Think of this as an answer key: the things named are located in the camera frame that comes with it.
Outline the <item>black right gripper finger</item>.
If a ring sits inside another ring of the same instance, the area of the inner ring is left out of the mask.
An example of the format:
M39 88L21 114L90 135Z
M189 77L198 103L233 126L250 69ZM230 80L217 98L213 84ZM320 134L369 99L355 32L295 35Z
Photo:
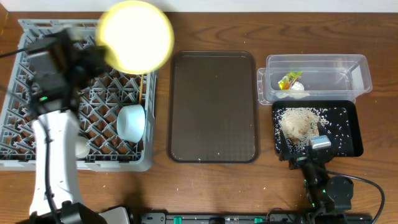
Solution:
M280 161L288 161L293 158L292 153L290 152L289 145L284 136L284 132L280 131L280 153L279 160Z
M324 125L321 124L321 122L317 123L317 128L318 128L318 135L319 136L329 136L328 130Z

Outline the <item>leftover rice pile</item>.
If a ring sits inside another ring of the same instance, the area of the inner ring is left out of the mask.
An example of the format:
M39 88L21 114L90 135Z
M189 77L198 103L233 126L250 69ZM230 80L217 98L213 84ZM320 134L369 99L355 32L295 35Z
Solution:
M291 153L308 146L311 138L319 136L318 122L318 115L306 108L288 109L282 115L280 131L284 132Z

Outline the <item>white tissue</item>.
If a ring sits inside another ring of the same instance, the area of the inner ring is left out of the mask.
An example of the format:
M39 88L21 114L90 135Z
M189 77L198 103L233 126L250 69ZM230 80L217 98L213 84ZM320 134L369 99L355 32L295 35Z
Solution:
M290 91L304 91L304 85L300 82L295 82L289 89Z

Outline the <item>green orange snack wrapper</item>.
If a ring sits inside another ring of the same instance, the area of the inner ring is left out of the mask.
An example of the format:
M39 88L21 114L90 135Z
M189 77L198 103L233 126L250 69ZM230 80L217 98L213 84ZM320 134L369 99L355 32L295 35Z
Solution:
M294 83L301 77L302 71L289 72L279 82L278 86L280 90L290 90Z

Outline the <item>yellow round plate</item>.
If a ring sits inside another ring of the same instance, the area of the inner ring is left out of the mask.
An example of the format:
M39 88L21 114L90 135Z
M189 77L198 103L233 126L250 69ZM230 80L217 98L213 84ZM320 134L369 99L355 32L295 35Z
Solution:
M120 72L143 74L159 69L174 49L174 30L159 8L144 1L123 1L102 13L96 45L105 62Z

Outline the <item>wooden chopstick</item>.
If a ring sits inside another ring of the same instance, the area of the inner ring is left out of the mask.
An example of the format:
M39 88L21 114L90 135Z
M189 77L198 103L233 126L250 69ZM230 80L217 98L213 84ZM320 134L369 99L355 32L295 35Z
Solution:
M142 94L143 94L143 86L144 86L144 74L141 74L141 82L140 82L140 91L139 91L139 104L142 104Z

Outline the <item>light blue bowl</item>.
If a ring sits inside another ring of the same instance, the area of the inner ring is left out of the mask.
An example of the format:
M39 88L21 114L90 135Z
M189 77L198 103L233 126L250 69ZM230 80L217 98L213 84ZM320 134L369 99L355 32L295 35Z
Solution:
M144 134L145 123L145 111L141 105L124 106L117 117L117 134L122 140L138 143Z

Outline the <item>white cup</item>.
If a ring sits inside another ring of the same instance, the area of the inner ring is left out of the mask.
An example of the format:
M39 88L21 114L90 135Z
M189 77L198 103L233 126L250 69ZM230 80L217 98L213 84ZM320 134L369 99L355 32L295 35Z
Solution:
M90 146L87 138L78 136L75 143L75 157L77 159L84 159L90 153Z

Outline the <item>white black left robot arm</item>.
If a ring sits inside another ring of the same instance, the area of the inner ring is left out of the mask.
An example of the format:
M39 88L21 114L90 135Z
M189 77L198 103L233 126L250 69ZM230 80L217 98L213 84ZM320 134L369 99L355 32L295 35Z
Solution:
M35 68L30 94L34 122L36 177L29 223L105 223L83 204L78 185L75 143L80 123L79 91L104 73L105 47L31 44L26 53Z

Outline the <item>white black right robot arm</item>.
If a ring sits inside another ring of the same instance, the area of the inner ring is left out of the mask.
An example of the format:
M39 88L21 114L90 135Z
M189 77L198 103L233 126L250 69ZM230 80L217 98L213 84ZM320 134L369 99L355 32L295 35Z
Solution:
M352 208L354 184L347 177L330 177L325 164L337 156L336 147L325 128L317 124L319 136L291 152L285 133L280 132L279 160L288 161L289 169L301 169L308 201L313 210L306 212L306 223L348 223L346 211Z

